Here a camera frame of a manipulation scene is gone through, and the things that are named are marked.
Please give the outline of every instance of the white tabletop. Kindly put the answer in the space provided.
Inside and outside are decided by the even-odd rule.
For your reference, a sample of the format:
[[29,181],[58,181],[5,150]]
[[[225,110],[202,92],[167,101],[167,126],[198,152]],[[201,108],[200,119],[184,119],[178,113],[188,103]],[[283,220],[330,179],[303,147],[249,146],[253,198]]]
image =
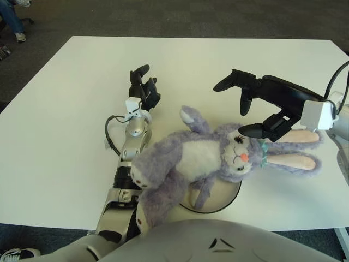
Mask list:
[[[260,123],[279,111],[255,99],[243,117],[239,88],[213,92],[233,68],[324,94],[346,60],[326,40],[72,37],[0,114],[0,222],[96,227],[117,166],[116,155],[104,146],[104,123],[125,112],[130,70],[148,63],[146,76],[158,78],[154,142],[186,128],[182,104],[199,109],[214,128]],[[346,73],[334,91],[344,91]],[[124,125],[110,124],[110,133],[121,148]],[[224,210],[201,215],[178,207],[169,220],[218,218],[267,230],[347,227],[349,186],[337,165],[337,147],[326,137],[313,153],[323,161],[316,177],[258,170]]]

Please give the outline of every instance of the plush rabbit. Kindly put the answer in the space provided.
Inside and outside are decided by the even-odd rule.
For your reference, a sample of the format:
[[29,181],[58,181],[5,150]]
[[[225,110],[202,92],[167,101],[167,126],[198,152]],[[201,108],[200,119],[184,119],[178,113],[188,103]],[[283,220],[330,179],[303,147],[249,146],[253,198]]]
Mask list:
[[255,167],[266,164],[300,176],[314,175],[321,167],[316,157],[297,151],[318,146],[320,133],[293,130],[273,143],[242,136],[238,131],[241,125],[236,123],[213,132],[200,113],[188,106],[182,107],[180,116],[191,131],[170,134],[132,163],[131,178],[144,189],[136,217],[142,232],[161,224],[169,210],[182,201],[189,185],[200,192],[192,199],[199,210],[216,177],[239,182]]

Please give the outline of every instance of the black rim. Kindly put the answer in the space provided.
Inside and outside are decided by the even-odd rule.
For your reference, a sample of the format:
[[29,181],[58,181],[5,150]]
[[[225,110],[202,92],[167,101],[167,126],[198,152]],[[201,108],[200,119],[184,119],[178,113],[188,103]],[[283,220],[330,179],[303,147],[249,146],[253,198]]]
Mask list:
[[230,206],[231,203],[233,203],[233,201],[235,200],[235,198],[238,196],[239,192],[240,192],[240,188],[241,188],[241,184],[242,182],[240,181],[239,183],[239,188],[238,188],[238,192],[236,193],[236,195],[234,196],[234,198],[224,207],[222,207],[221,209],[217,209],[215,211],[212,211],[212,212],[200,212],[200,211],[197,211],[197,210],[194,210],[194,209],[190,209],[186,206],[184,206],[182,203],[179,203],[182,207],[184,207],[185,209],[189,210],[189,211],[192,211],[192,212],[195,212],[195,213],[199,213],[199,214],[212,214],[212,213],[217,213],[223,209],[225,209],[226,207]]

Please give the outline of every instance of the bunny ear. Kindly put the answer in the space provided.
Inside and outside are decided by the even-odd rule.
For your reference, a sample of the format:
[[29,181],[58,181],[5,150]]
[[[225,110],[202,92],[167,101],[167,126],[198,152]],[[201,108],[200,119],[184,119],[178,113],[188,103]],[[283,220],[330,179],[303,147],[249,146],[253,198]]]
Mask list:
[[322,167],[321,161],[317,157],[299,151],[268,151],[267,162],[271,167],[298,176],[314,176]]
[[315,149],[323,143],[323,132],[296,129],[289,131],[276,142],[268,142],[269,148],[280,150]]

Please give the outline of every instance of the black cable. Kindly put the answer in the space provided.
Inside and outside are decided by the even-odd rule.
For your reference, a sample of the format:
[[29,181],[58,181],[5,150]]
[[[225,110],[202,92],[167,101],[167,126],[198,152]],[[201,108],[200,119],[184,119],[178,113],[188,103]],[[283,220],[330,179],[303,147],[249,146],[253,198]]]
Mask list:
[[116,146],[114,145],[108,133],[108,124],[112,119],[114,119],[114,117],[115,116],[108,117],[107,121],[105,122],[104,131],[105,131],[105,137],[107,138],[110,148],[113,149],[118,156],[120,156],[120,151],[116,148]]
[[340,111],[342,110],[342,108],[344,106],[345,99],[347,98],[347,95],[348,95],[348,90],[349,90],[349,72],[348,72],[348,78],[347,78],[347,86],[345,88],[345,92],[344,92],[344,96],[343,96],[342,102],[340,103],[340,105],[338,107],[337,115],[339,115]]
[[333,74],[331,80],[329,81],[329,83],[327,85],[327,88],[326,88],[326,91],[325,91],[325,95],[323,96],[323,97],[325,97],[325,99],[328,98],[329,91],[331,90],[332,85],[333,85],[334,81],[336,80],[337,76],[339,75],[339,73],[342,72],[342,70],[344,68],[346,68],[348,65],[349,65],[349,61],[345,62],[344,64],[342,64],[342,66],[340,68],[338,68],[337,71]]
[[[141,108],[141,102],[138,103],[138,108],[133,110],[132,113],[136,112],[139,108]],[[120,151],[114,145],[113,140],[111,140],[111,138],[109,136],[109,132],[108,132],[108,124],[114,118],[119,123],[126,123],[126,122],[129,122],[133,118],[133,116],[131,116],[129,119],[127,119],[125,121],[120,121],[118,118],[125,118],[125,117],[124,116],[114,116],[114,115],[112,115],[112,116],[108,117],[108,119],[107,119],[107,121],[105,122],[105,125],[104,125],[105,137],[107,138],[107,142],[108,142],[110,148],[113,149],[118,156],[120,156]]]
[[336,115],[337,115],[337,108],[336,105],[333,101],[331,100],[325,100],[325,102],[330,102],[332,104],[332,119],[335,120],[336,119]]
[[119,122],[119,123],[126,123],[129,122],[133,116],[131,116],[129,119],[125,120],[125,121],[120,121],[118,118],[125,118],[124,116],[114,116],[114,118]]

